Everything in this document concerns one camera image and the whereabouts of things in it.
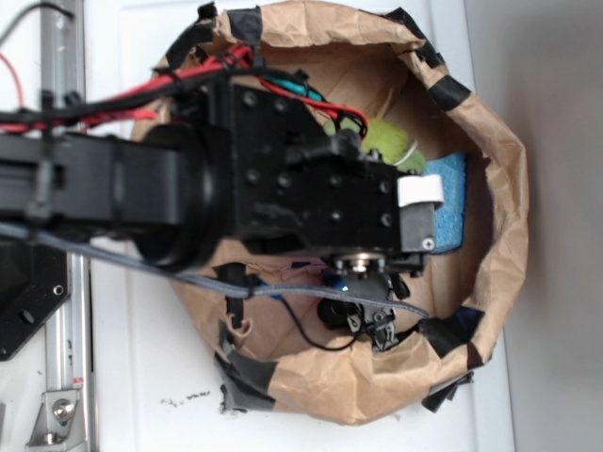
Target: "black metal plate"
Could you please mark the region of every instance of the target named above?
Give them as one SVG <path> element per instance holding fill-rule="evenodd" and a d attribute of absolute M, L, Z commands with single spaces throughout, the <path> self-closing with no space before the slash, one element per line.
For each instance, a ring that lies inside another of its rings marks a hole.
<path fill-rule="evenodd" d="M 0 239 L 0 362 L 16 355 L 69 291 L 64 252 Z"/>

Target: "red wire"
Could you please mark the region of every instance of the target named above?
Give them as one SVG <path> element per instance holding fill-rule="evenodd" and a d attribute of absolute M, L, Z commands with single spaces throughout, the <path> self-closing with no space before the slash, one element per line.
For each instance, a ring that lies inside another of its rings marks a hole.
<path fill-rule="evenodd" d="M 236 64 L 238 64 L 241 67 L 247 68 L 250 66 L 248 63 L 248 60 L 251 59 L 252 56 L 253 56 L 253 48 L 251 46 L 249 46 L 247 44 L 243 44 L 243 43 L 238 43 L 238 44 L 231 46 L 230 49 L 228 50 L 228 52 L 226 54 L 224 54 L 222 57 L 210 56 L 201 65 L 196 66 L 194 68 L 178 71 L 176 74 L 174 74 L 174 73 L 173 74 L 169 74 L 169 73 L 161 74 L 158 77 L 156 77 L 155 79 L 150 80 L 149 82 L 138 85 L 137 87 L 134 87 L 132 89 L 129 89 L 128 91 L 122 92 L 122 93 L 118 94 L 117 96 L 111 97 L 110 99 L 111 100 L 121 99 L 121 98 L 129 97 L 129 96 L 132 96 L 135 94 L 140 94 L 142 92 L 146 92 L 149 90 L 165 87 L 166 85 L 174 83 L 175 77 L 181 78 L 181 79 L 186 79 L 186 78 L 190 78 L 190 77 L 204 74 L 204 73 L 216 72 L 216 71 L 219 71 L 224 68 L 235 66 Z M 10 63 L 6 60 L 6 58 L 4 56 L 2 56 L 2 54 L 0 54 L 0 58 L 3 59 L 3 61 L 7 64 L 8 68 L 10 69 L 11 73 L 13 74 L 13 78 L 15 79 L 15 83 L 17 84 L 17 90 L 19 92 L 19 101 L 20 101 L 20 104 L 23 104 L 23 93 L 21 90 L 21 84 L 19 82 L 17 74 L 14 71 L 14 69 L 12 68 L 12 66 L 10 65 Z M 360 120 L 364 123 L 365 127 L 367 127 L 367 125 L 368 125 L 368 119 L 365 116 L 365 114 L 362 111 L 357 110 L 356 108 L 352 108 L 352 107 L 344 106 L 344 105 L 331 104 L 329 102 L 321 102 L 321 101 L 315 101 L 313 99 L 308 99 L 306 97 L 302 97 L 302 96 L 294 94 L 290 91 L 287 91 L 286 89 L 282 89 L 277 85 L 273 85 L 270 82 L 268 82 L 267 80 L 265 80 L 263 77 L 257 77 L 257 78 L 259 79 L 260 83 L 265 88 L 269 89 L 270 91 L 272 91 L 276 94 L 279 94 L 281 96 L 300 100 L 300 101 L 304 102 L 305 104 L 310 105 L 313 108 L 316 108 L 317 110 L 324 112 L 326 115 L 328 115 L 329 117 L 331 117 L 333 119 L 337 118 L 338 111 L 344 111 L 344 112 L 351 113 L 352 115 L 360 118 Z M 154 112 L 152 110 L 141 109 L 141 110 L 125 110 L 125 111 L 92 115 L 92 116 L 89 116 L 86 118 L 82 118 L 80 120 L 80 122 L 85 123 L 88 127 L 94 127 L 96 125 L 102 124 L 104 122 L 109 122 L 109 121 L 152 120 L 154 118 L 156 118 L 156 112 Z M 56 121 L 55 125 L 64 125 L 64 124 L 61 121 Z M 10 132 L 10 133 L 25 133 L 28 130 L 32 130 L 32 129 L 43 130 L 46 127 L 47 127 L 47 124 L 44 122 L 39 122 L 39 123 L 33 124 L 32 126 L 29 126 L 26 124 L 19 124 L 19 123 L 0 124 L 0 130 L 4 130 L 5 132 Z"/>
<path fill-rule="evenodd" d="M 224 57 L 224 64 L 232 66 L 237 64 L 239 61 L 245 59 L 246 57 L 251 57 L 253 55 L 253 48 L 246 44 L 235 44 L 230 47 L 228 53 Z M 199 66 L 195 66 L 194 68 L 184 69 L 182 71 L 174 72 L 178 78 L 190 78 L 195 75 L 201 75 L 203 73 L 213 73 L 215 71 L 219 71 L 223 69 L 222 62 L 218 60 L 216 56 L 210 56 Z M 163 88 L 170 83 L 173 83 L 173 76 L 170 74 L 162 74 L 158 77 L 150 80 L 142 85 L 138 85 L 128 91 L 122 92 L 111 99 L 121 99 L 123 97 L 129 97 L 134 94 L 140 94 L 145 91 Z"/>
<path fill-rule="evenodd" d="M 19 80 L 19 74 L 15 71 L 15 68 L 10 64 L 8 58 L 6 58 L 3 54 L 0 53 L 0 59 L 7 66 L 10 75 L 12 75 L 12 79 L 15 81 L 15 86 L 17 87 L 17 97 L 19 99 L 19 106 L 24 107 L 24 96 L 23 96 L 23 88 L 21 86 L 21 80 Z"/>
<path fill-rule="evenodd" d="M 102 113 L 98 115 L 87 116 L 82 118 L 80 122 L 87 125 L 86 130 L 91 127 L 104 124 L 111 121 L 127 121 L 127 120 L 154 120 L 157 117 L 157 112 L 153 110 L 124 110 L 114 113 Z M 55 121 L 54 125 L 65 125 L 63 121 Z M 48 127 L 46 122 L 36 122 L 31 126 L 26 124 L 0 124 L 0 130 L 10 134 L 24 134 L 30 130 L 44 130 Z"/>
<path fill-rule="evenodd" d="M 333 113 L 336 111 L 345 111 L 345 112 L 351 113 L 351 114 L 359 117 L 360 120 L 364 123 L 365 127 L 368 127 L 367 116 L 362 111 L 357 110 L 356 108 L 352 108 L 350 106 L 345 106 L 345 105 L 331 104 L 329 102 L 315 101 L 314 99 L 308 99 L 307 97 L 301 97 L 301 96 L 298 96 L 297 94 L 287 91 L 286 89 L 282 89 L 281 87 L 270 83 L 268 80 L 266 80 L 263 77 L 257 77 L 257 78 L 259 79 L 259 81 L 263 87 L 269 89 L 270 91 L 272 91 L 276 94 L 279 94 L 279 95 L 285 96 L 285 97 L 289 97 L 291 99 L 298 99 L 298 100 L 304 102 L 305 104 L 308 104 L 310 106 L 313 106 L 314 108 L 324 111 L 327 115 L 329 115 L 333 119 L 335 119 L 337 116 L 336 113 L 333 116 Z"/>

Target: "tennis ball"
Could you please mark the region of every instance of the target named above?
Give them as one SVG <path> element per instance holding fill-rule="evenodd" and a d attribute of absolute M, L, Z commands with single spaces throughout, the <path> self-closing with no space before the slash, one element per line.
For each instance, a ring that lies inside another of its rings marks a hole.
<path fill-rule="evenodd" d="M 347 118 L 341 122 L 341 127 L 356 132 L 359 130 L 358 125 Z M 329 136 L 334 135 L 335 126 L 333 121 L 325 123 L 324 131 Z M 368 134 L 362 143 L 362 147 L 366 153 L 372 149 L 377 149 L 383 156 L 383 162 L 393 165 L 406 155 L 413 142 L 408 133 L 396 124 L 388 120 L 373 118 L 368 120 Z M 425 170 L 426 164 L 425 155 L 419 149 L 415 149 L 407 160 L 397 166 L 397 169 L 400 172 L 414 171 L 420 174 Z"/>

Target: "brown paper bag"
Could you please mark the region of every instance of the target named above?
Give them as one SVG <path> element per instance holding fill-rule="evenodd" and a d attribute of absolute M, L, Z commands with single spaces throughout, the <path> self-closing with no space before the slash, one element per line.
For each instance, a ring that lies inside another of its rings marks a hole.
<path fill-rule="evenodd" d="M 210 30 L 204 42 L 199 42 L 200 29 Z M 487 362 L 526 272 L 527 163 L 517 137 L 448 74 L 442 58 L 401 9 L 386 18 L 340 5 L 292 1 L 214 18 L 207 7 L 200 8 L 199 22 L 183 33 L 163 63 L 191 66 L 197 64 L 193 45 L 211 54 L 237 40 L 258 45 L 270 66 L 304 69 L 331 102 L 399 124 L 419 141 L 428 159 L 467 154 L 464 245 L 433 256 L 423 278 L 407 279 L 408 301 L 435 318 L 450 318 L 461 306 L 479 310 L 483 318 L 472 337 L 444 353 L 427 328 L 416 329 L 386 352 L 373 352 L 365 338 L 334 353 L 309 346 L 275 299 L 245 300 L 242 327 L 235 329 L 222 295 L 176 284 L 176 293 L 216 355 L 227 406 L 306 412 L 358 425 L 395 412 L 427 396 L 433 386 Z M 152 125 L 138 123 L 134 136 L 142 137 Z M 245 264 L 268 283 L 322 284 L 320 262 L 292 268 L 289 257 L 252 256 L 234 241 L 220 244 L 203 274 L 215 276 L 213 267 L 232 262 Z M 337 347 L 350 340 L 324 327 L 317 299 L 287 299 L 316 342 Z M 397 331 L 416 323 L 415 316 L 401 311 Z"/>

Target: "blue sponge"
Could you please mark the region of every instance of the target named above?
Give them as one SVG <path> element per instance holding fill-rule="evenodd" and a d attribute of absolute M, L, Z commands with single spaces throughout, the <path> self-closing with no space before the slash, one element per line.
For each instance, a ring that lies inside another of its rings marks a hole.
<path fill-rule="evenodd" d="M 435 211 L 435 249 L 443 254 L 463 245 L 467 161 L 464 153 L 427 162 L 424 175 L 439 174 L 444 186 L 444 205 Z"/>

